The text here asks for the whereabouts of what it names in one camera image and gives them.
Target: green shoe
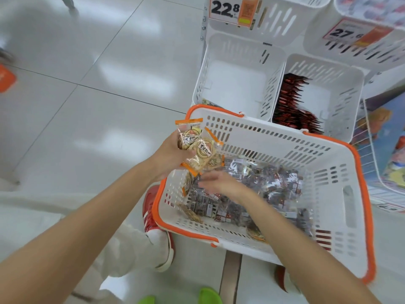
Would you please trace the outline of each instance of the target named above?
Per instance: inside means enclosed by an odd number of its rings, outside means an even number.
[[[142,300],[138,302],[138,304],[155,304],[155,297],[154,296],[144,297]]]
[[[218,292],[212,288],[201,288],[198,304],[222,304]]]

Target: floor grout line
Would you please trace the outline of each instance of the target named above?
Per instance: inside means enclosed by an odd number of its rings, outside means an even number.
[[[104,51],[107,50],[107,48],[109,47],[109,45],[113,42],[113,40],[115,39],[115,37],[118,35],[118,33],[122,30],[122,28],[124,27],[124,25],[126,25],[126,23],[128,22],[129,19],[131,19],[132,15],[136,12],[136,10],[139,8],[139,6],[143,3],[142,0],[138,6],[136,7],[136,9],[134,9],[134,11],[132,12],[132,14],[128,17],[127,20],[125,20],[124,24],[120,27],[120,29],[118,30],[118,32],[114,35],[113,39],[108,43],[108,45],[104,48],[104,50],[102,51],[102,53],[100,53],[99,57],[94,61],[94,63],[90,66],[89,70],[84,74],[84,76],[81,78],[80,82],[83,81],[83,79],[87,76],[87,74],[89,73],[89,71],[91,71],[91,69],[93,68],[93,66],[96,64],[96,62],[99,60],[99,58],[103,55]]]
[[[202,8],[198,8],[198,7],[194,7],[194,6],[190,6],[190,5],[185,5],[185,4],[173,2],[173,1],[170,1],[170,0],[162,0],[162,1],[170,2],[170,3],[174,3],[174,4],[178,4],[178,5],[183,5],[183,6],[187,6],[187,7],[191,7],[191,8],[195,8],[196,10],[203,10]]]
[[[13,173],[15,172],[15,170],[18,168],[19,164],[21,163],[21,161],[23,160],[23,158],[27,155],[27,153],[30,151],[31,147],[34,145],[34,143],[37,141],[37,139],[41,136],[42,132],[44,132],[44,130],[48,127],[48,125],[52,122],[53,118],[56,116],[56,114],[59,112],[59,110],[63,107],[63,105],[65,104],[65,102],[67,102],[67,100],[70,98],[70,96],[72,96],[73,92],[77,89],[78,85],[76,85],[76,87],[73,89],[73,91],[71,91],[71,93],[69,94],[68,98],[66,98],[66,100],[61,104],[61,106],[58,108],[58,110],[56,111],[56,113],[52,116],[52,118],[49,120],[49,122],[47,122],[47,124],[45,125],[45,127],[41,130],[41,132],[38,134],[38,136],[35,138],[35,140],[33,141],[33,143],[29,146],[29,148],[27,149],[27,151],[24,153],[24,155],[21,157],[21,159],[18,161],[18,163],[15,165],[15,168],[13,168]]]
[[[127,98],[127,99],[130,99],[130,100],[142,102],[142,103],[145,103],[145,104],[147,104],[147,105],[153,105],[154,107],[166,109],[166,110],[173,111],[173,112],[178,112],[178,113],[181,113],[181,114],[186,114],[185,112],[181,112],[181,111],[169,109],[169,108],[166,108],[166,107],[161,107],[161,106],[159,106],[159,105],[157,105],[157,104],[153,104],[153,103],[150,103],[150,102],[145,102],[145,101],[138,100],[138,99],[134,99],[134,98],[131,98],[131,97],[127,97],[127,96],[122,96],[122,95],[119,95],[119,94],[111,93],[110,91],[100,90],[100,89],[98,89],[98,88],[91,87],[91,86],[87,86],[87,85],[84,85],[84,84],[75,83],[75,82],[70,82],[70,81],[67,81],[67,80],[64,80],[64,79],[56,78],[56,77],[54,77],[54,76],[48,76],[48,75],[45,75],[45,74],[42,74],[42,73],[39,73],[39,72],[30,71],[30,70],[28,70],[28,69],[20,68],[20,67],[17,67],[17,66],[13,66],[13,65],[9,65],[9,64],[7,64],[7,66],[14,67],[14,68],[20,69],[20,70],[22,70],[22,71],[33,72],[33,73],[38,74],[38,75],[41,75],[41,76],[47,76],[47,77],[49,77],[49,78],[57,79],[57,80],[64,81],[64,82],[67,82],[67,83],[75,84],[76,87],[74,88],[74,90],[76,90],[77,86],[83,86],[83,87],[91,88],[91,89],[96,90],[96,91],[102,91],[102,92],[104,92],[104,93],[108,93],[108,94],[111,94],[111,95],[115,95],[115,96],[118,96],[118,97],[123,97],[123,98]]]

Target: person's right arm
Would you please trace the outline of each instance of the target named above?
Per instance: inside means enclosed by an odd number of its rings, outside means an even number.
[[[229,174],[205,173],[199,186],[246,208],[309,303],[381,304],[335,257]]]

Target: person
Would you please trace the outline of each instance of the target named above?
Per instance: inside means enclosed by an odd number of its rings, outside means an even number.
[[[0,303],[107,303],[110,295],[99,287],[108,275],[142,266],[166,270],[174,243],[151,215],[155,193],[144,200],[145,233],[122,223],[151,184],[195,155],[178,149],[177,140],[172,133],[150,158],[0,263]],[[380,303],[330,253],[229,174],[205,173],[199,185],[247,209],[309,303]]]

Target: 22.8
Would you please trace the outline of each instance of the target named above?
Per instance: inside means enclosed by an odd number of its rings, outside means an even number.
[[[211,13],[233,18],[233,15],[229,13],[232,10],[232,4],[230,3],[221,4],[221,2],[219,2],[218,0],[212,1],[212,4],[214,4],[215,7],[211,10]],[[222,6],[225,7],[225,9],[223,11],[220,11],[219,9],[221,9]],[[239,4],[235,4],[233,6],[234,12],[238,12],[239,9],[240,9]]]

